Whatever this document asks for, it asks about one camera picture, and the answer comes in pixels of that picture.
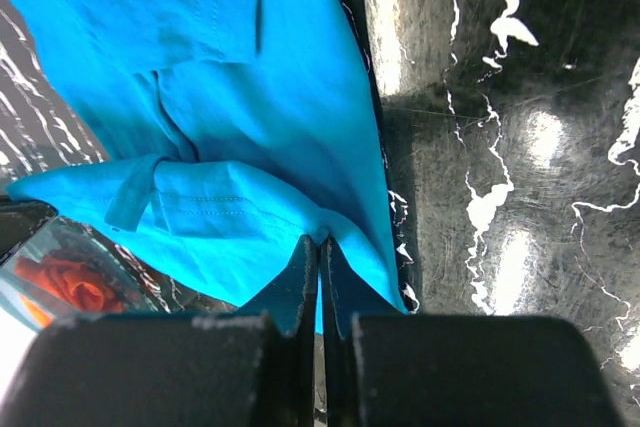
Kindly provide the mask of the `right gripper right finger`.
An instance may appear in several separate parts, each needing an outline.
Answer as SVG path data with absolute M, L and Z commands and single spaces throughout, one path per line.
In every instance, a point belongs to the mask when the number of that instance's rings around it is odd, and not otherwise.
M 332 426 L 619 426 L 588 342 L 542 316 L 404 315 L 320 249 Z

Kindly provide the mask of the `clear blue plastic bin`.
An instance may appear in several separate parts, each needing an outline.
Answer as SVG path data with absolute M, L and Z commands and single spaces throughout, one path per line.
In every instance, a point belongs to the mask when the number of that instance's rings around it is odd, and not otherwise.
M 95 229 L 55 218 L 1 254 L 1 310 L 37 332 L 76 313 L 171 312 L 171 285 Z

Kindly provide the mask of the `blue t-shirt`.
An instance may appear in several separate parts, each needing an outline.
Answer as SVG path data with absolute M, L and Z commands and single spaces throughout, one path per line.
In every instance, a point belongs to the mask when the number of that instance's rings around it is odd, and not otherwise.
M 8 188 L 242 305 L 336 239 L 401 308 L 370 82 L 340 0 L 10 0 L 108 153 Z

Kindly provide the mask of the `orange t-shirt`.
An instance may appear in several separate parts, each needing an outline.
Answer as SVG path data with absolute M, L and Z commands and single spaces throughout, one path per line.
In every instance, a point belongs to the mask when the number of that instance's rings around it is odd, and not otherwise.
M 114 288 L 83 261 L 52 255 L 46 255 L 40 261 L 19 257 L 15 273 L 81 311 L 124 311 L 124 304 Z

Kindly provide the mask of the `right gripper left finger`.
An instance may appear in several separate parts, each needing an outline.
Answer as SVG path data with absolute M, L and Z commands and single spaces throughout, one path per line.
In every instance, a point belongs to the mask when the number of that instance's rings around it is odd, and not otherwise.
M 30 347 L 5 426 L 310 426 L 318 254 L 233 313 L 66 317 Z

